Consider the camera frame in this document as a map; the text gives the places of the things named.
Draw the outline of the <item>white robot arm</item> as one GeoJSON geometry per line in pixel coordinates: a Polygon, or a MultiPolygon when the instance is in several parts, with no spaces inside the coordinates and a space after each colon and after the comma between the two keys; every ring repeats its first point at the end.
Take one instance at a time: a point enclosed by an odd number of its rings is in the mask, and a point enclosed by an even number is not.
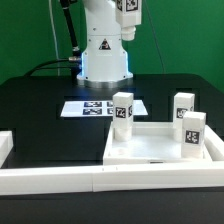
{"type": "Polygon", "coordinates": [[[122,47],[121,27],[116,21],[113,0],[83,0],[87,47],[82,53],[79,85],[93,88],[116,88],[128,83],[128,55],[122,47]]]}

